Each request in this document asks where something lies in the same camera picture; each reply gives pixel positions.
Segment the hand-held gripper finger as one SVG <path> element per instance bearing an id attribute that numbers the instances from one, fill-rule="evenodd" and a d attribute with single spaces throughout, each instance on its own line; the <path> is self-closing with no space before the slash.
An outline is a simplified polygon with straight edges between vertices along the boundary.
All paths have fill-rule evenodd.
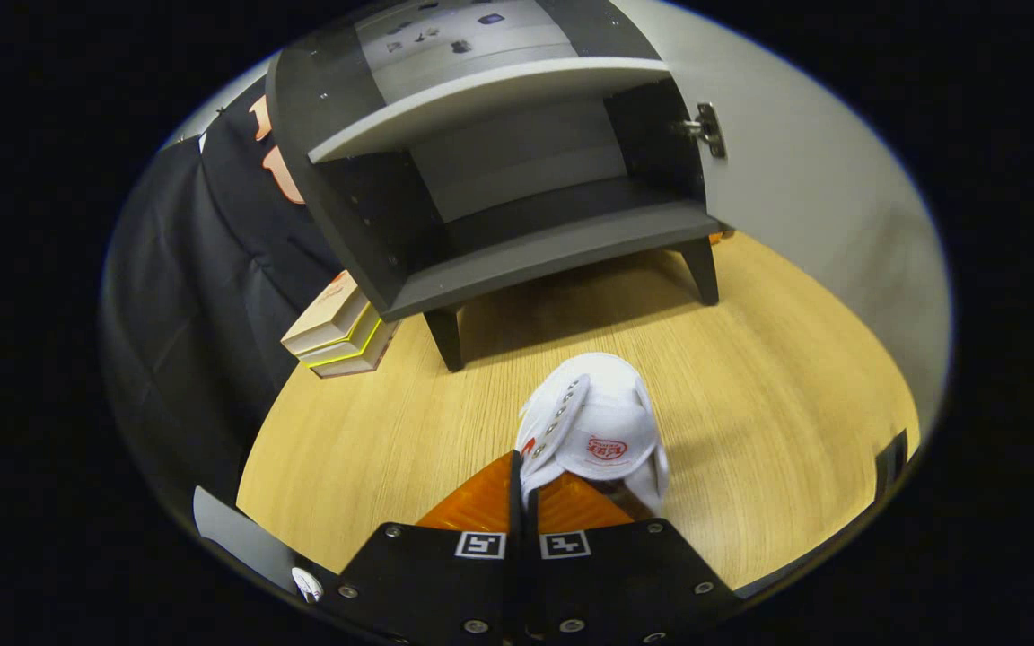
<path id="1" fill-rule="evenodd" d="M 496 462 L 504 530 L 385 522 L 321 586 L 320 613 L 374 645 L 519 642 L 521 520 L 512 478 L 521 457 L 509 451 Z"/>
<path id="2" fill-rule="evenodd" d="M 524 626 L 543 645 L 685 645 L 742 609 L 667 519 L 629 518 L 578 478 L 538 488 L 524 518 Z"/>

